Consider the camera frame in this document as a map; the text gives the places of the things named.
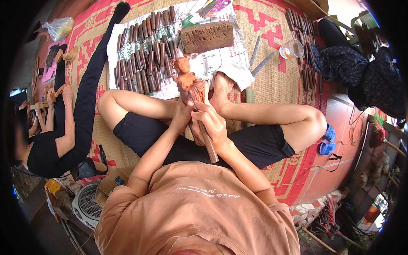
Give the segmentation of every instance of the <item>white fan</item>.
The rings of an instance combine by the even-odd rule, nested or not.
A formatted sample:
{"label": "white fan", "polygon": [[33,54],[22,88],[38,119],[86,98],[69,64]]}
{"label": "white fan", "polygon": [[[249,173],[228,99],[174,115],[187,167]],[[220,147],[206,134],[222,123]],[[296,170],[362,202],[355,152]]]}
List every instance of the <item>white fan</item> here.
{"label": "white fan", "polygon": [[92,230],[98,224],[102,212],[102,207],[94,201],[98,185],[99,183],[87,184],[72,201],[72,208],[76,217]]}

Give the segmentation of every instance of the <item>black t-shirt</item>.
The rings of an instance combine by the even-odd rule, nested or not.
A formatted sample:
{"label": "black t-shirt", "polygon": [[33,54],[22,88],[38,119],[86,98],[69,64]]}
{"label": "black t-shirt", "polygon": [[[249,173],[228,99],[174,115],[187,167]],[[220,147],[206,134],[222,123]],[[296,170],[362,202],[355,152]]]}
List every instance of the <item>black t-shirt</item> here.
{"label": "black t-shirt", "polygon": [[44,132],[29,138],[29,143],[34,142],[27,160],[28,170],[43,178],[61,176],[61,164],[57,153],[55,139],[64,134],[58,131]]}

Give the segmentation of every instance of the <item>cardboard box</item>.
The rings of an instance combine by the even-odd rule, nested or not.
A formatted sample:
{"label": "cardboard box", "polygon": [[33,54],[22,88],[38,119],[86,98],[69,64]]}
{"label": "cardboard box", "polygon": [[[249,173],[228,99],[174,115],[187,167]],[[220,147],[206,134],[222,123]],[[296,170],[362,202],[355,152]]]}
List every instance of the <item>cardboard box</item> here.
{"label": "cardboard box", "polygon": [[126,185],[133,168],[110,169],[109,174],[101,181],[96,189],[95,203],[102,208],[113,189],[119,185]]}
{"label": "cardboard box", "polygon": [[[326,16],[324,12],[322,12],[318,5],[313,2],[312,0],[291,0],[299,9],[304,11],[306,15],[313,21],[318,20]],[[317,3],[320,4],[320,8],[325,11],[326,13],[329,12],[329,3],[327,0],[315,0]]]}

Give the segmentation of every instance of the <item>black shorts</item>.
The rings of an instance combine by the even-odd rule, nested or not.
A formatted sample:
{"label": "black shorts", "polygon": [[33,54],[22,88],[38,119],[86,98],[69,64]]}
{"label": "black shorts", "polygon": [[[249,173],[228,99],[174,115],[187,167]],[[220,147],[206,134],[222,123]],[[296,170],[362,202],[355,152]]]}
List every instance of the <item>black shorts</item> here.
{"label": "black shorts", "polygon": [[[113,129],[113,134],[142,157],[168,127],[160,120],[129,112]],[[278,124],[251,126],[228,135],[228,138],[260,169],[295,154]],[[211,164],[206,147],[198,146],[182,135],[177,137],[163,165],[177,161]],[[232,169],[222,158],[214,165]]]}

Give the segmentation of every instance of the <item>orange t-shirt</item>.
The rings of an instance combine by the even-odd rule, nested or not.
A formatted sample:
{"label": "orange t-shirt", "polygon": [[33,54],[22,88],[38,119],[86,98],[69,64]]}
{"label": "orange t-shirt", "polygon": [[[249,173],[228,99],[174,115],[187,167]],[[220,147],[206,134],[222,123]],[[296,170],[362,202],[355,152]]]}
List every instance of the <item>orange t-shirt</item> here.
{"label": "orange t-shirt", "polygon": [[233,171],[201,162],[163,166],[141,198],[116,187],[95,229],[101,254],[155,255],[172,237],[193,235],[236,255],[300,254],[287,204],[265,205]]}

